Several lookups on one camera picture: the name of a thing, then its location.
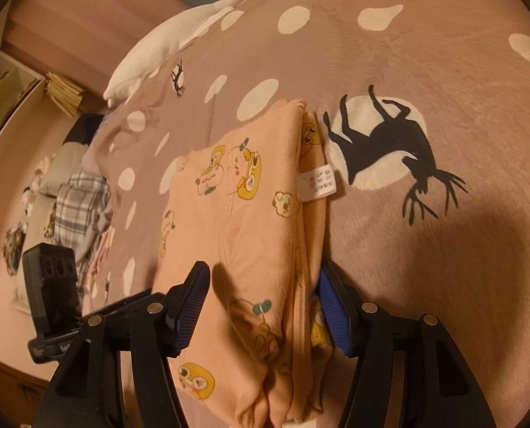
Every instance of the bed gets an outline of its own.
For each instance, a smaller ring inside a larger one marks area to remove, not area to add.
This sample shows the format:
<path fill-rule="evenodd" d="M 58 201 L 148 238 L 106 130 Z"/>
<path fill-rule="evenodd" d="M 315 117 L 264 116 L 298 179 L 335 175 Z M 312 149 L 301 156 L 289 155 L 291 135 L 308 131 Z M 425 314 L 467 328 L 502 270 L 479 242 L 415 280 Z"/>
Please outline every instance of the bed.
<path fill-rule="evenodd" d="M 437 311 L 497 426 L 517 426 L 530 409 L 530 14 L 520 0 L 246 0 L 218 19 L 93 139 L 114 231 L 95 306 L 152 285 L 174 160 L 280 98 L 315 112 L 336 171 L 324 255 L 393 314 Z M 373 134 L 386 124 L 394 130 Z M 319 427 L 337 426 L 352 365 L 333 356 Z M 182 401 L 191 426 L 225 426 Z"/>

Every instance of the pink wall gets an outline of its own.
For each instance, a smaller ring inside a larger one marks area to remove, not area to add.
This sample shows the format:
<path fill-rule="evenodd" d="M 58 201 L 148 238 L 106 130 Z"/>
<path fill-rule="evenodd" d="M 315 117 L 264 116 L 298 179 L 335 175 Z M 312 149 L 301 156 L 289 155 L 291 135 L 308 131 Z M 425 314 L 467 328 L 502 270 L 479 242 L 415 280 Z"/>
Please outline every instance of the pink wall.
<path fill-rule="evenodd" d="M 0 165 L 0 362 L 30 375 L 49 379 L 55 364 L 35 365 L 27 352 L 27 342 L 35 337 L 31 317 L 9 305 L 13 283 L 1 255 L 8 228 L 25 220 L 21 194 L 33 180 L 37 163 L 60 148 L 73 120 L 67 118 L 44 96 L 28 120 L 18 126 L 14 146 L 7 147 Z"/>
<path fill-rule="evenodd" d="M 102 97 L 136 42 L 186 8 L 180 0 L 13 0 L 2 48 Z"/>

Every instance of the stuffed animal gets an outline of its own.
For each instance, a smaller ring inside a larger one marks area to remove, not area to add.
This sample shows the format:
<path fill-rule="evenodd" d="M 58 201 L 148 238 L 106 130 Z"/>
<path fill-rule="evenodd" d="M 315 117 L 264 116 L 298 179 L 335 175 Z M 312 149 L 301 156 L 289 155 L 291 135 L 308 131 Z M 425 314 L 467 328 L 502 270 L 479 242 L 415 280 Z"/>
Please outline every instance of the stuffed animal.
<path fill-rule="evenodd" d="M 33 205 L 35 204 L 36 197 L 37 195 L 30 187 L 27 187 L 23 190 L 21 201 L 23 202 L 23 209 L 25 210 L 27 217 L 31 217 L 31 212 L 33 211 Z"/>
<path fill-rule="evenodd" d="M 16 227 L 10 228 L 1 246 L 1 253 L 4 256 L 7 266 L 7 273 L 11 276 L 17 274 L 21 261 L 21 250 L 25 241 L 26 224 L 19 223 Z"/>
<path fill-rule="evenodd" d="M 192 40 L 192 35 L 200 26 L 204 23 L 207 25 L 210 18 L 212 19 L 209 22 L 217 21 L 242 1 L 244 0 L 219 0 L 195 6 L 155 27 L 129 51 L 114 70 L 103 94 L 109 108 L 125 101 L 136 91 L 144 76 L 160 66 L 164 58 L 176 53 L 180 47 Z"/>
<path fill-rule="evenodd" d="M 31 189 L 34 192 L 39 191 L 39 185 L 41 184 L 41 179 L 43 179 L 43 175 L 46 174 L 46 172 L 49 170 L 49 166 L 51 166 L 51 163 L 53 162 L 53 159 L 55 159 L 55 153 L 53 153 L 52 156 L 45 156 L 39 163 L 37 163 L 37 167 L 35 167 L 35 178 L 33 179 L 33 182 L 31 183 Z"/>

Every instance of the clothing tag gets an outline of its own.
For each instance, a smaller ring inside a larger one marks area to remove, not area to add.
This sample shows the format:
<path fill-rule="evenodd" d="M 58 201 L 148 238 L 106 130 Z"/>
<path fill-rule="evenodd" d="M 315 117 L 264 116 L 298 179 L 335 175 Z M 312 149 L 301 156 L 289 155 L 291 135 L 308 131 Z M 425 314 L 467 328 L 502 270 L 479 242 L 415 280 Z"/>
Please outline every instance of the clothing tag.
<path fill-rule="evenodd" d="M 297 177 L 297 191 L 303 203 L 320 200 L 336 192 L 335 173 L 330 164 Z"/>

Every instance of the cartoon print fabric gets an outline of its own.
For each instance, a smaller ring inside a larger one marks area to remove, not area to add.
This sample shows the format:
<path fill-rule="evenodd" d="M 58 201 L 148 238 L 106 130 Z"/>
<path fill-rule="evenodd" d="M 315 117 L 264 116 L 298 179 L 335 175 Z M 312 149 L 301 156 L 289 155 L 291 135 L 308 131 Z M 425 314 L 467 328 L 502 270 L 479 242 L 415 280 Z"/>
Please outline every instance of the cartoon print fabric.
<path fill-rule="evenodd" d="M 332 347 L 311 294 L 326 203 L 302 204 L 295 186 L 324 156 L 305 109 L 279 100 L 171 166 L 153 290 L 183 282 L 196 260 L 212 268 L 212 288 L 190 346 L 170 366 L 176 386 L 230 426 L 280 428 L 322 411 Z"/>

